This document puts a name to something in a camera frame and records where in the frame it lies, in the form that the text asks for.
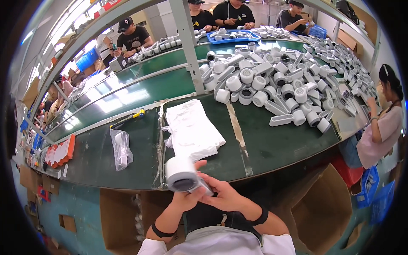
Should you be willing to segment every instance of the assembly line table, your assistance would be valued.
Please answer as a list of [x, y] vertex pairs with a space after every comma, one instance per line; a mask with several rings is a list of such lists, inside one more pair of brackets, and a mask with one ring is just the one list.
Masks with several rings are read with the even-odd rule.
[[[278, 46], [304, 51], [301, 42], [261, 40], [259, 45], [265, 49]], [[195, 49], [197, 58], [204, 59], [210, 50], [216, 53], [233, 53], [234, 46], [235, 44], [204, 44]], [[175, 50], [134, 65], [94, 85], [74, 102], [68, 111], [74, 112], [92, 100], [95, 97], [92, 95], [95, 90], [99, 91], [100, 96], [132, 79], [183, 63], [185, 63], [183, 51]], [[163, 73], [125, 89], [126, 92], [122, 89], [79, 111], [66, 122], [71, 126], [59, 126], [49, 134], [50, 137], [54, 140], [61, 139], [131, 109], [194, 92], [190, 74], [185, 68]], [[307, 122], [301, 126], [289, 124], [270, 127], [269, 120], [272, 114], [264, 108], [258, 108], [253, 104], [244, 106], [238, 102], [225, 105], [216, 102], [212, 93], [167, 102], [163, 105], [164, 112], [168, 107], [194, 98], [200, 100], [207, 117], [226, 140], [226, 144], [219, 148], [218, 154], [206, 158], [208, 164], [200, 169], [220, 180], [235, 181], [275, 171], [319, 154], [346, 138], [339, 134], [333, 122], [325, 134], [317, 128], [309, 127]], [[129, 134], [130, 150], [134, 157], [134, 161], [126, 169], [115, 171], [109, 126], [118, 121], [116, 120], [76, 136], [73, 159], [68, 162], [67, 177], [61, 179], [105, 188], [160, 189], [160, 179], [155, 181], [159, 167], [159, 111], [160, 107], [147, 110], [144, 118], [127, 122], [119, 128]], [[164, 139], [168, 136], [169, 134], [165, 132]], [[173, 156], [173, 150], [167, 148], [164, 161]], [[55, 177], [57, 171], [48, 167], [46, 174]]]

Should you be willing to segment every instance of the plastic bag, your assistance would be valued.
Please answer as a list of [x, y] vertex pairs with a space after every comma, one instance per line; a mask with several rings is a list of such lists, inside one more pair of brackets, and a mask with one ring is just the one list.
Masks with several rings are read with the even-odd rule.
[[133, 162], [133, 153], [129, 148], [129, 134], [122, 130], [111, 129], [113, 155], [116, 171], [125, 169]]

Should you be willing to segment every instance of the bracelet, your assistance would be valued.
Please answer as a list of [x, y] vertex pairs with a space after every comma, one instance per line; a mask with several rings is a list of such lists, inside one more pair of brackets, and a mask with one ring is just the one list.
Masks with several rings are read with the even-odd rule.
[[262, 214], [257, 220], [250, 221], [252, 226], [263, 224], [268, 219], [269, 211], [263, 206], [260, 207], [262, 208]]
[[176, 232], [171, 233], [171, 234], [161, 232], [160, 230], [158, 230], [158, 229], [156, 228], [156, 221], [153, 222], [153, 224], [152, 224], [152, 230], [153, 230], [153, 232], [154, 232], [158, 237], [160, 237], [160, 238], [162, 238], [162, 237], [172, 237], [172, 236], [174, 236], [174, 234], [177, 232], [177, 231], [176, 231]]

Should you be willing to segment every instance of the white shirt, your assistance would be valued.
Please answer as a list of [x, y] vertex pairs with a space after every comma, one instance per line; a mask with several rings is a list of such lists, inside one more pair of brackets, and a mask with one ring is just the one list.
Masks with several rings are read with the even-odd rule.
[[263, 235], [262, 246], [252, 233], [210, 226], [189, 233], [184, 243], [167, 251], [164, 241], [145, 239], [138, 255], [295, 255], [290, 235]]
[[109, 49], [109, 47], [108, 45], [106, 45], [106, 43], [103, 42], [105, 37], [106, 35], [102, 34], [96, 39], [96, 49], [99, 50], [102, 60], [104, 60], [111, 53], [110, 50], [106, 50]]

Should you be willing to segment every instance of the blue plastic tray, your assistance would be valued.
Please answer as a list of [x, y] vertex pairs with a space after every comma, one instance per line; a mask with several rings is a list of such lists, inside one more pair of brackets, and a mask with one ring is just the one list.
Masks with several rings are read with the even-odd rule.
[[250, 42], [250, 41], [256, 42], [256, 41], [259, 41], [259, 40], [261, 39], [261, 37], [260, 37], [259, 35], [256, 35], [256, 34], [252, 33], [252, 32], [249, 31], [249, 30], [236, 30], [236, 29], [227, 30], [227, 32], [234, 32], [234, 31], [235, 31], [235, 32], [237, 32], [237, 31], [240, 31], [240, 32], [245, 31], [245, 32], [247, 32], [247, 33], [250, 33], [254, 38], [222, 39], [221, 41], [216, 41], [214, 38], [210, 38], [210, 35], [213, 34], [213, 33], [215, 33], [215, 32], [207, 33], [207, 38], [208, 38], [208, 41], [211, 42], [212, 44], [220, 44], [220, 43], [227, 43], [227, 42]]

